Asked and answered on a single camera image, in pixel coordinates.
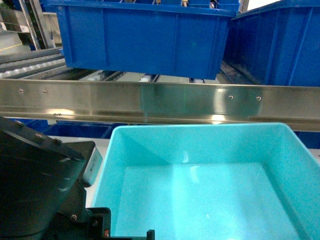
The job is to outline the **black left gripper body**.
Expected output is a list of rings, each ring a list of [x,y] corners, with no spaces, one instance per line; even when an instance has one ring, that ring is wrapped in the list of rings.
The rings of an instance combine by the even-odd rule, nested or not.
[[[89,161],[94,141],[67,142],[66,145],[80,153],[86,160],[59,211],[48,229],[48,240],[154,240],[155,230],[149,229],[144,235],[111,235],[112,212],[108,207],[86,207],[87,191],[81,177]]]

